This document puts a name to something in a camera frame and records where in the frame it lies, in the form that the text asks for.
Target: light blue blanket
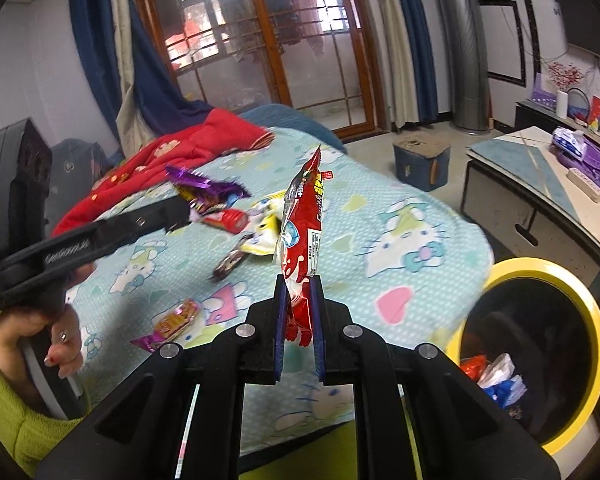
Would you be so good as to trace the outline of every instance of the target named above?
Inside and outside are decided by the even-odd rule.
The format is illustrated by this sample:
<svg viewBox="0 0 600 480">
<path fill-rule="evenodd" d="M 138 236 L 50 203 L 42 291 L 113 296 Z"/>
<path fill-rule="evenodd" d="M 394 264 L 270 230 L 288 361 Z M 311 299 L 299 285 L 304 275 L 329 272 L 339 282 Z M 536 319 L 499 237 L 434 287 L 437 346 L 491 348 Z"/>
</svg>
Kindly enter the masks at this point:
<svg viewBox="0 0 600 480">
<path fill-rule="evenodd" d="M 252 193 L 237 203 L 284 189 L 313 153 L 313 137 L 272 128 L 276 139 L 257 152 L 235 153 L 207 164 L 213 178 L 235 178 Z M 480 229 L 428 194 L 323 149 L 323 234 L 318 272 L 325 297 L 349 306 L 353 321 L 387 342 L 444 347 L 477 300 L 491 266 Z M 107 215 L 174 194 L 163 184 L 123 200 Z M 237 241 L 204 224 L 157 232 L 98 261 L 95 273 L 69 292 L 80 315 L 86 364 L 80 372 L 91 398 L 103 399 L 148 354 L 129 343 L 151 333 L 152 320 L 191 298 L 204 317 L 178 340 L 188 347 L 212 340 L 243 322 L 249 306 L 273 294 L 280 269 L 270 258 L 250 257 L 227 279 L 212 269 Z M 271 446 L 318 428 L 351 420 L 352 388 L 325 388 L 314 372 L 313 349 L 287 343 L 277 386 L 247 386 L 242 452 Z"/>
</svg>

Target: metal screw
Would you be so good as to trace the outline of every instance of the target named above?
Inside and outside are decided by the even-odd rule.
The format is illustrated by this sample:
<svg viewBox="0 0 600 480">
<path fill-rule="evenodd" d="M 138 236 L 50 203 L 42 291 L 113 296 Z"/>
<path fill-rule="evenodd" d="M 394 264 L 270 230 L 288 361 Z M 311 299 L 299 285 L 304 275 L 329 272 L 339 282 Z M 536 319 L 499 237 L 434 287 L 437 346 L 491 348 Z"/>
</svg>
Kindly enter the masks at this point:
<svg viewBox="0 0 600 480">
<path fill-rule="evenodd" d="M 362 335 L 362 328 L 358 325 L 347 325 L 342 331 L 347 337 L 360 337 Z"/>
<path fill-rule="evenodd" d="M 256 333 L 256 327 L 249 323 L 242 323 L 235 328 L 235 333 L 240 337 L 251 337 Z"/>
<path fill-rule="evenodd" d="M 418 353 L 425 359 L 433 359 L 438 355 L 438 349 L 431 343 L 424 343 L 418 347 Z"/>
<path fill-rule="evenodd" d="M 178 345 L 175 345 L 173 343 L 167 343 L 166 345 L 162 345 L 160 347 L 160 355 L 165 359 L 171 359 L 172 357 L 176 357 L 179 351 L 180 350 L 178 349 Z"/>
</svg>

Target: wooden door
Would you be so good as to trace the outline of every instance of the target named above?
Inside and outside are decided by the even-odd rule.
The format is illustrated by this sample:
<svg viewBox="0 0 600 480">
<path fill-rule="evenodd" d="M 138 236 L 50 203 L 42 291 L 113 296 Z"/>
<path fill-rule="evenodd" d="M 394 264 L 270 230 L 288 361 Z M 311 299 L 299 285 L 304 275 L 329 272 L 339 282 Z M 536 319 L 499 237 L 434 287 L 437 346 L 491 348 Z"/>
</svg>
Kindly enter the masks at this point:
<svg viewBox="0 0 600 480">
<path fill-rule="evenodd" d="M 341 137 L 374 129 L 353 0 L 136 1 L 187 98 L 234 113 L 282 103 Z"/>
<path fill-rule="evenodd" d="M 263 0 L 290 106 L 340 136 L 373 129 L 373 101 L 353 0 Z"/>
</svg>

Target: red quilt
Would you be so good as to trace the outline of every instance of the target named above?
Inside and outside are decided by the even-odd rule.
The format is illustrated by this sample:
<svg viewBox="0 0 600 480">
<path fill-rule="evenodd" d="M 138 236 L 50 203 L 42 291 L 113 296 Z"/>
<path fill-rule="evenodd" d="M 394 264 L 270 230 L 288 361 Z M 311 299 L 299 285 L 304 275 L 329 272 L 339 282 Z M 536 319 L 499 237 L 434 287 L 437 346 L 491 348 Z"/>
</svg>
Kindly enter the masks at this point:
<svg viewBox="0 0 600 480">
<path fill-rule="evenodd" d="M 204 123 L 155 139 L 107 175 L 62 218 L 52 235 L 93 222 L 123 198 L 164 182 L 167 164 L 198 168 L 227 153 L 264 148 L 273 138 L 261 127 L 215 108 Z"/>
</svg>

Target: power strip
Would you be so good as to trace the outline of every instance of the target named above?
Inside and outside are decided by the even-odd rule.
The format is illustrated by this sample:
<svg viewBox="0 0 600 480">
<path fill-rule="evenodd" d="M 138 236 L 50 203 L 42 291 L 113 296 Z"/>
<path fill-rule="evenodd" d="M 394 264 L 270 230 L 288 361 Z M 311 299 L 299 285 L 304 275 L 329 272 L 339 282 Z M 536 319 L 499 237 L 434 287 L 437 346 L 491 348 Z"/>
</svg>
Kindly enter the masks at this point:
<svg viewBox="0 0 600 480">
<path fill-rule="evenodd" d="M 593 202 L 600 204 L 600 186 L 593 182 L 587 175 L 582 173 L 578 168 L 569 168 L 567 178 L 592 199 Z"/>
</svg>

